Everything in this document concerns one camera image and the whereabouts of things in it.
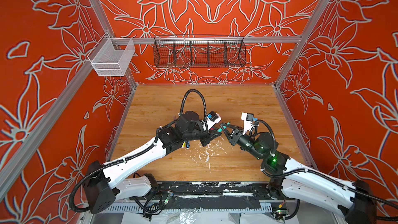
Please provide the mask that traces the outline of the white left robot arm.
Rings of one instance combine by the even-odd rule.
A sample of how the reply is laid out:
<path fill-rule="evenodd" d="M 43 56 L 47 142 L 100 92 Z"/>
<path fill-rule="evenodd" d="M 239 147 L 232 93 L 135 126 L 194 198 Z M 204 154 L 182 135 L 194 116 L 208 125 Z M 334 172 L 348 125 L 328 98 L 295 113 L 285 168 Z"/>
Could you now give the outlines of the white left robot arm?
<path fill-rule="evenodd" d="M 166 126 L 156 130 L 154 138 L 136 150 L 106 162 L 98 161 L 89 166 L 88 178 L 83 182 L 89 211 L 97 214 L 108 208 L 116 200 L 130 197 L 143 197 L 155 188 L 156 181 L 150 174 L 124 180 L 147 164 L 161 159 L 181 149 L 190 141 L 199 140 L 206 147 L 221 135 L 214 125 L 221 117 L 212 111 L 204 120 L 193 111 L 187 111 Z"/>

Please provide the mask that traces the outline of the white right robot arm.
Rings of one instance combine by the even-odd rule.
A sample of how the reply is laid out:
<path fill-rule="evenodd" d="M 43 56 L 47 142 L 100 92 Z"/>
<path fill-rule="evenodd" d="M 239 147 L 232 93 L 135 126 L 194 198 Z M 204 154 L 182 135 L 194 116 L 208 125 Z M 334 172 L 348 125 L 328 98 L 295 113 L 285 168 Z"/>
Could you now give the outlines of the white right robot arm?
<path fill-rule="evenodd" d="M 287 154 L 277 151 L 278 143 L 271 127 L 250 133 L 236 125 L 222 123 L 221 129 L 233 146 L 261 160 L 261 172 L 271 179 L 269 193 L 317 205 L 343 217 L 348 224 L 375 224 L 376 201 L 371 189 L 361 180 L 351 182 L 314 170 Z"/>

